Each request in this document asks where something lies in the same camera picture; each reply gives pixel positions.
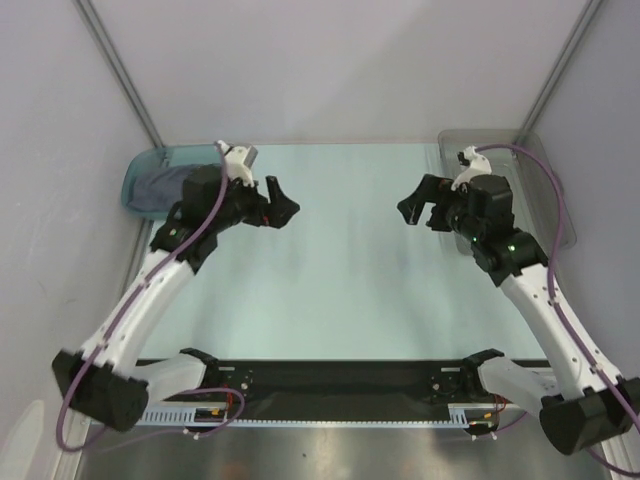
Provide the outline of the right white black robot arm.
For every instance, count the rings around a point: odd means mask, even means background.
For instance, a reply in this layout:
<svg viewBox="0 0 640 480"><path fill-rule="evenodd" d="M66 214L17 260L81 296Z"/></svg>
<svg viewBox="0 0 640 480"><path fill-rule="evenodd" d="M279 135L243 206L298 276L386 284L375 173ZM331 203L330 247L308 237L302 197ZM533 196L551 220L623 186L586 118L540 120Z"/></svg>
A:
<svg viewBox="0 0 640 480"><path fill-rule="evenodd" d="M463 361L463 395L501 396L536 417L553 447L572 455L627 433L639 412L639 381L626 379L588 338L559 287L537 240L514 225L513 193L506 178L482 174L456 185L426 174L397 209L417 224L469 241L476 264L512 302L553 371L548 380L503 353L485 350Z"/></svg>

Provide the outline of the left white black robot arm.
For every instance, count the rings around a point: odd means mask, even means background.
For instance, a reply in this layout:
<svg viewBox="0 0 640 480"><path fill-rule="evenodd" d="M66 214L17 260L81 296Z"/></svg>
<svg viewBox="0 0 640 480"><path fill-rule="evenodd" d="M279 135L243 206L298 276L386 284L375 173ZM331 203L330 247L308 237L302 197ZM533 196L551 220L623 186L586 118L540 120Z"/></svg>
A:
<svg viewBox="0 0 640 480"><path fill-rule="evenodd" d="M261 195L242 165L201 165L189 172L124 298L77 351L55 356L52 370L65 409L126 432L153 404L186 392L199 400L217 394L215 360L196 349L146 366L137 361L164 312L217 248L222 232L238 224L281 229L299 212L276 177L267 177L266 187Z"/></svg>

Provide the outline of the dark blue grey towel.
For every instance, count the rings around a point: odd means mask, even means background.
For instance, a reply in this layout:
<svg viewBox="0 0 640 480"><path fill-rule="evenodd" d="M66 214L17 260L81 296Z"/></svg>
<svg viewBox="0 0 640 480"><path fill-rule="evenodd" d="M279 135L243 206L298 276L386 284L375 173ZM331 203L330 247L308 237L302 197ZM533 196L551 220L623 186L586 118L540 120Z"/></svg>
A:
<svg viewBox="0 0 640 480"><path fill-rule="evenodd" d="M167 213L182 198L182 184L198 168L179 165L138 176L132 184L126 206L144 214Z"/></svg>

